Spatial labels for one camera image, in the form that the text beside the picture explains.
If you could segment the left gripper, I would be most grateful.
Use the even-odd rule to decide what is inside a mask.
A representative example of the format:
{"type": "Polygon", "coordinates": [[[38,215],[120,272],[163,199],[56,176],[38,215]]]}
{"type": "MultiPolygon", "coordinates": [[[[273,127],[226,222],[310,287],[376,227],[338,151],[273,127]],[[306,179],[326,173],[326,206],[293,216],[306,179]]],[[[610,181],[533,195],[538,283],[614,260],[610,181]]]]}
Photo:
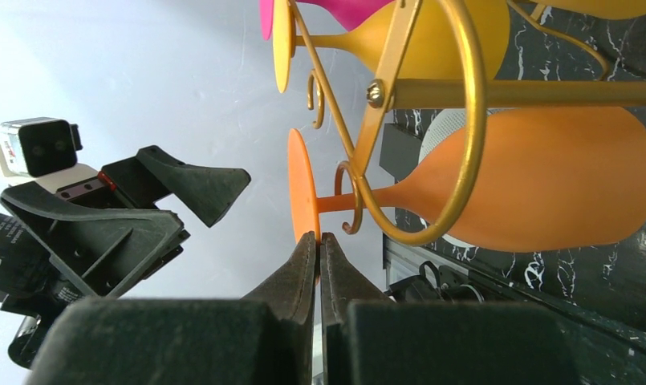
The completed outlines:
{"type": "Polygon", "coordinates": [[[118,298],[189,237],[175,213],[156,209],[166,189],[210,228],[251,176],[244,168],[186,164],[153,145],[99,170],[77,164],[35,181],[4,189],[0,204],[78,290],[118,298]]]}

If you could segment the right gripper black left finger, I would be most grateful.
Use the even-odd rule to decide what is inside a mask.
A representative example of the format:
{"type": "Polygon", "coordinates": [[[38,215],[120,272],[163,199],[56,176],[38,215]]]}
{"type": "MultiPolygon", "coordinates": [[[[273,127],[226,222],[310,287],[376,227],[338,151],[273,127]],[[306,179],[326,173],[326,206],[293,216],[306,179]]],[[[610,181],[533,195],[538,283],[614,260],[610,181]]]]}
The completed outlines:
{"type": "Polygon", "coordinates": [[[77,302],[39,349],[30,384],[308,384],[316,236],[239,299],[77,302]]]}

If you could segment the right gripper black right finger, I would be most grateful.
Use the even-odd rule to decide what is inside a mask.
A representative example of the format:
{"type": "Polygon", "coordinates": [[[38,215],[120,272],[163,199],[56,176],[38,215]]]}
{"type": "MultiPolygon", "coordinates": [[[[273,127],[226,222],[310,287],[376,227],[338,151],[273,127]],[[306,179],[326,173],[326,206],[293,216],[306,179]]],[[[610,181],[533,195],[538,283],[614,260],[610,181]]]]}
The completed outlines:
{"type": "Polygon", "coordinates": [[[577,384],[551,314],[519,302],[394,302],[319,245],[327,384],[577,384]]]}

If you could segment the orange wine glass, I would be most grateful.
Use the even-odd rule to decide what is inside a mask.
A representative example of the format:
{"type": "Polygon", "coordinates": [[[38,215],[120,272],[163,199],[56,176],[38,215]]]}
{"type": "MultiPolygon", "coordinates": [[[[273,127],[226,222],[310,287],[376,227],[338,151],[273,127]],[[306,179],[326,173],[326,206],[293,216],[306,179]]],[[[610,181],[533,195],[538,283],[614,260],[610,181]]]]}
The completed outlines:
{"type": "MultiPolygon", "coordinates": [[[[646,221],[646,127],[622,107],[523,107],[486,120],[473,192],[447,231],[471,245],[527,253],[608,245],[646,221]]],[[[453,192],[465,140],[445,137],[403,180],[373,190],[380,207],[432,224],[453,192]]],[[[352,193],[317,197],[305,142],[287,141],[295,242],[321,236],[319,214],[352,210],[352,193]]]]}

